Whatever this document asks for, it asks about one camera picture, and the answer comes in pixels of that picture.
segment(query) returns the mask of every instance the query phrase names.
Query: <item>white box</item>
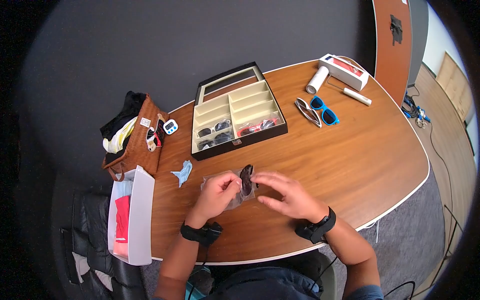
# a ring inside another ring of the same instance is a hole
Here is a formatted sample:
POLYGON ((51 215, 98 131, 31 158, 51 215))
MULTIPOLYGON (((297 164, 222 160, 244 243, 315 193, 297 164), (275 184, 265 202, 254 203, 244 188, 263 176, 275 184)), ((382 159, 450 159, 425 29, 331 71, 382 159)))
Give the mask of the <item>white box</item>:
POLYGON ((108 251, 123 262, 132 265, 145 265, 152 262, 151 226, 152 201, 155 179, 144 168, 125 173, 122 182, 113 182, 110 209, 108 210, 108 251), (117 206, 115 200, 130 194, 130 214, 128 223, 128 258, 113 254, 113 243, 117 230, 117 206))
POLYGON ((318 60, 318 67, 326 67, 336 79, 361 91, 367 84, 368 73, 338 56, 326 54, 318 60))

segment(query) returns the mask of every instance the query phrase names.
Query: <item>tag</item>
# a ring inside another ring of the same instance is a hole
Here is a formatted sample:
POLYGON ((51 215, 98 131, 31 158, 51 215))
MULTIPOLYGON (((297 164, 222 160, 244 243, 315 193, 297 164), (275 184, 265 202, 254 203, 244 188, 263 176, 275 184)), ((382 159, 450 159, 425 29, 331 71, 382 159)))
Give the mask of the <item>tag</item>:
POLYGON ((143 126, 145 126, 146 128, 148 128, 148 127, 150 127, 150 122, 151 122, 151 121, 150 121, 149 119, 142 118, 142 119, 140 120, 140 125, 143 125, 143 126))

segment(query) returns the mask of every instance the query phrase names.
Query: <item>blue cloth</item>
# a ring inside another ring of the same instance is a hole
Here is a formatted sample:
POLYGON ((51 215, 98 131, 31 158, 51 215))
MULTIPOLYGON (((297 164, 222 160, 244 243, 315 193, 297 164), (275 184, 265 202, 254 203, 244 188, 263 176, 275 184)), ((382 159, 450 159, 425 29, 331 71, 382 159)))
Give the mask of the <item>blue cloth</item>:
MULTIPOLYGON (((300 273, 286 268, 262 267, 235 273, 221 283, 213 294, 203 299, 319 300, 315 294, 318 291, 318 285, 300 273)), ((346 300, 383 300, 383 298, 379 286, 369 285, 357 289, 346 300)))
POLYGON ((187 181, 191 171, 192 171, 192 163, 189 160, 185 160, 183 162, 183 168, 182 170, 180 170, 180 172, 171 171, 171 173, 173 173, 173 175, 179 178, 179 187, 181 187, 182 183, 187 181))

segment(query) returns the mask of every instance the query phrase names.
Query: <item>wrist strap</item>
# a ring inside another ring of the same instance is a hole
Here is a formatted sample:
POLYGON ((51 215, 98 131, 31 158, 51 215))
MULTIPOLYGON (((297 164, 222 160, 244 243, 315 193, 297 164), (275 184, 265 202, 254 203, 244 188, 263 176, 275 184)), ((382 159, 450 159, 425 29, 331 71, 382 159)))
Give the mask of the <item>wrist strap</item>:
POLYGON ((309 223, 307 226, 299 225, 295 229, 295 233, 304 239, 310 240, 316 244, 322 240, 322 236, 335 226, 336 215, 334 211, 328 207, 328 216, 324 217, 318 223, 309 223))
POLYGON ((194 229, 185 222, 181 225, 180 233, 187 240, 193 240, 200 243, 204 247, 210 247, 222 233, 223 228, 217 222, 213 224, 205 223, 200 229, 194 229))

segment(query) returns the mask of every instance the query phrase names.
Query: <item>brown woven basket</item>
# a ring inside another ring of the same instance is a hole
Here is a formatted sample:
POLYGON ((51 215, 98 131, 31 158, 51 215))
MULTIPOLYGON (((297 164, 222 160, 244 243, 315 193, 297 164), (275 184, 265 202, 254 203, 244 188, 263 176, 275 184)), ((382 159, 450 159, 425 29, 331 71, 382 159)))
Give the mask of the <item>brown woven basket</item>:
POLYGON ((156 126, 158 114, 161 114, 165 121, 168 120, 168 114, 161 111, 153 103, 150 95, 147 94, 123 155, 109 164, 106 164, 105 159, 103 159, 102 168, 109 171, 113 180, 122 181, 125 177, 125 172, 137 168, 137 165, 143 167, 150 175, 156 173, 162 148, 157 147, 153 152, 148 150, 146 137, 149 127, 156 126), (150 125, 148 127, 142 125, 142 119, 149 120, 150 125), (115 174, 121 174, 120 178, 118 179, 115 174))

